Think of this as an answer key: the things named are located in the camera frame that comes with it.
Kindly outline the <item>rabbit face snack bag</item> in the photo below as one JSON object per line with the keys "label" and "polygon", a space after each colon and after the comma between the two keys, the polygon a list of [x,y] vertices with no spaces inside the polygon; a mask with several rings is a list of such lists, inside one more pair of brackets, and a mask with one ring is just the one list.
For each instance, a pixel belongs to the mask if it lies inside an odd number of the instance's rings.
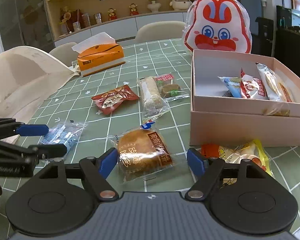
{"label": "rabbit face snack bag", "polygon": [[187,11],[183,43],[195,49],[250,53],[250,17],[238,0],[195,0]]}

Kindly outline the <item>long oat bar packet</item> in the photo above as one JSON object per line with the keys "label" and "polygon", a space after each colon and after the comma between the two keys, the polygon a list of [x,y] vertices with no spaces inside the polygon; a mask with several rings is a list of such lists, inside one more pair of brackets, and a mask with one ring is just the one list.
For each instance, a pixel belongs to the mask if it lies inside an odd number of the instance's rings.
{"label": "long oat bar packet", "polygon": [[142,102],[142,123],[155,121],[170,111],[168,103],[161,97],[154,77],[138,81]]}

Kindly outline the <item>small red green snack packet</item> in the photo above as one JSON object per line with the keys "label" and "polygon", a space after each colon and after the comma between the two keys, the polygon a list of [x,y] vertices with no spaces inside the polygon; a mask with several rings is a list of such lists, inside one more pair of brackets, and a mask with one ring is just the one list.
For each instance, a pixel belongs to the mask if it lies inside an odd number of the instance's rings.
{"label": "small red green snack packet", "polygon": [[162,74],[153,77],[160,96],[166,101],[175,101],[179,99],[185,99],[189,97],[189,93],[181,88],[179,84],[176,83],[173,74]]}

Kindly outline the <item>pink cardboard box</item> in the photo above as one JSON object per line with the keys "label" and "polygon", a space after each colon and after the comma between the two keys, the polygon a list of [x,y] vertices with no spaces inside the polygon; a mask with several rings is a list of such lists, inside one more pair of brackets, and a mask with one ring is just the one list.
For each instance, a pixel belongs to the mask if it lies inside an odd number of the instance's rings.
{"label": "pink cardboard box", "polygon": [[[226,97],[221,76],[241,70],[258,77],[257,63],[277,74],[294,102]],[[190,144],[238,145],[253,139],[264,146],[300,145],[300,78],[273,57],[195,50],[191,68]]]}

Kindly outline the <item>beige chair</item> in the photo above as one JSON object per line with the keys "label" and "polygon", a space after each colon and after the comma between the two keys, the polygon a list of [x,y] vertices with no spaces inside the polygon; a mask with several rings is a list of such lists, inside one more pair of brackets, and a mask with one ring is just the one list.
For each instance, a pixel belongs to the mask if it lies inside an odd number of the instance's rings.
{"label": "beige chair", "polygon": [[181,38],[185,23],[181,21],[160,21],[149,23],[141,27],[135,37],[136,43],[156,40]]}
{"label": "beige chair", "polygon": [[49,54],[64,63],[67,67],[70,67],[72,66],[72,62],[76,61],[78,57],[78,52],[72,49],[76,44],[76,42],[62,44],[51,50]]}

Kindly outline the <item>black glass display cabinet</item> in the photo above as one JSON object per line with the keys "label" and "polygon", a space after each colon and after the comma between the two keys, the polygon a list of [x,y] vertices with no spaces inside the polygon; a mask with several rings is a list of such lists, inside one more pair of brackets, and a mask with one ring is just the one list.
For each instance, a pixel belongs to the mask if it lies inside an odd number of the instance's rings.
{"label": "black glass display cabinet", "polygon": [[274,56],[300,77],[300,0],[281,0],[276,24]]}

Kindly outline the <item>beige chair left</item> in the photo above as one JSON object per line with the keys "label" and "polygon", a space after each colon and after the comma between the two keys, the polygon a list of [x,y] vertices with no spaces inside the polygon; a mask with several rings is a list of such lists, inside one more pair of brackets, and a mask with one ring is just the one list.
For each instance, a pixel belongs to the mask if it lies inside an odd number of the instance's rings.
{"label": "beige chair left", "polygon": [[76,44],[76,42],[62,44],[51,50],[49,54],[64,63],[67,67],[70,67],[72,66],[72,62],[76,61],[78,57],[78,52],[72,49]]}

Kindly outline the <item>blue snack packet in box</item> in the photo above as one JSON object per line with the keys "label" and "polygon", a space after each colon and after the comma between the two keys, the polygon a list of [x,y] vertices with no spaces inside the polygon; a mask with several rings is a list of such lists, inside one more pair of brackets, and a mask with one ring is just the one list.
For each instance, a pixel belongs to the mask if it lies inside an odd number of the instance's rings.
{"label": "blue snack packet in box", "polygon": [[219,76],[218,77],[221,82],[227,87],[229,92],[232,94],[234,98],[241,98],[241,81],[240,77],[226,77]]}

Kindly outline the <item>yellow orange snack packet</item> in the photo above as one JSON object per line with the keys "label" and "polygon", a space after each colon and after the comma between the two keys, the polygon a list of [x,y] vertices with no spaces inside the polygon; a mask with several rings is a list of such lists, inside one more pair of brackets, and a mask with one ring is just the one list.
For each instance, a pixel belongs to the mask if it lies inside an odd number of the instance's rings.
{"label": "yellow orange snack packet", "polygon": [[242,159],[249,159],[262,168],[267,174],[273,176],[269,158],[266,155],[261,142],[254,139],[236,148],[229,148],[217,144],[204,144],[201,146],[201,154],[206,158],[216,157],[226,163],[239,164]]}

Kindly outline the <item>white rabbit figurine planter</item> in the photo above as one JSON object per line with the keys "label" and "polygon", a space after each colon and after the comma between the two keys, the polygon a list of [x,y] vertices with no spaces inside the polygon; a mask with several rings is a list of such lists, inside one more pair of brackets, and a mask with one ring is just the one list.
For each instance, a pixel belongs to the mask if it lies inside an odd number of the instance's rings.
{"label": "white rabbit figurine planter", "polygon": [[171,0],[170,7],[176,11],[187,10],[192,5],[190,0]]}

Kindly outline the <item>red white snack packet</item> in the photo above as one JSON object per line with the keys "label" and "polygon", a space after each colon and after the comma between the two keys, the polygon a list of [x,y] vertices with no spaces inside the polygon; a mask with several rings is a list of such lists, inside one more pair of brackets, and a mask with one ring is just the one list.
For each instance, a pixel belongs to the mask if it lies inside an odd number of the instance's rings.
{"label": "red white snack packet", "polygon": [[245,99],[268,100],[263,82],[253,76],[246,74],[241,69],[241,96]]}

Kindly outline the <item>white orange snack packet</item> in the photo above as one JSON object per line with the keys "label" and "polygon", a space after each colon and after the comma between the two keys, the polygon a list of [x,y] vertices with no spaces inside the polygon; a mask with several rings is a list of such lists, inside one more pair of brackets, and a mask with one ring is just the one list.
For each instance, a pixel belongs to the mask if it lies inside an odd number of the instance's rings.
{"label": "white orange snack packet", "polygon": [[273,103],[264,111],[264,115],[289,116],[290,102],[295,102],[291,90],[273,70],[265,64],[256,63],[267,97]]}

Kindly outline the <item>round brown pastry packet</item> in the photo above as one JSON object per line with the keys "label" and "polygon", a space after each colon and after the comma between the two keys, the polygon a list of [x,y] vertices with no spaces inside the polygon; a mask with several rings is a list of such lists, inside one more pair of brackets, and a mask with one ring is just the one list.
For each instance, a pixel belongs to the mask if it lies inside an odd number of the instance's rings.
{"label": "round brown pastry packet", "polygon": [[124,184],[151,180],[186,164],[183,154],[168,150],[156,128],[140,126],[112,135],[109,140],[117,150],[118,174]]}

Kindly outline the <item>wooden shelf cabinet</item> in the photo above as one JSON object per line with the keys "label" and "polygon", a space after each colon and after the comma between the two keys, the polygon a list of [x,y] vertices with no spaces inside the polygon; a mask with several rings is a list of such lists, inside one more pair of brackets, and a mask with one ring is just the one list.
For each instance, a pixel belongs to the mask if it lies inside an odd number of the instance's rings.
{"label": "wooden shelf cabinet", "polygon": [[[170,7],[171,0],[158,0],[161,7],[158,12],[151,12],[149,0],[45,0],[50,29],[55,46],[68,42],[79,43],[100,32],[106,32],[122,45],[132,44],[138,30],[153,22],[185,21],[186,11],[176,11]],[[130,16],[129,6],[138,6],[138,15]],[[116,9],[117,19],[108,20],[108,9]],[[88,15],[90,25],[82,25],[79,30],[66,33],[62,30],[62,16],[65,12],[79,10]]]}

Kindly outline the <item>red doll figurine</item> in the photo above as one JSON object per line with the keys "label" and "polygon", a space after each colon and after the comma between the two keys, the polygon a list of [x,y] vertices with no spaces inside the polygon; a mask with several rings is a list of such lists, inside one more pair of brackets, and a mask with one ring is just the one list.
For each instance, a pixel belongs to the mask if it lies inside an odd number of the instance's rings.
{"label": "red doll figurine", "polygon": [[109,8],[108,9],[108,20],[112,21],[112,20],[116,20],[116,19],[117,19],[116,9]]}
{"label": "red doll figurine", "polygon": [[130,16],[134,16],[134,15],[138,15],[139,14],[139,12],[138,12],[138,6],[135,3],[132,3],[129,6],[129,10],[130,10],[130,13],[129,13]]}

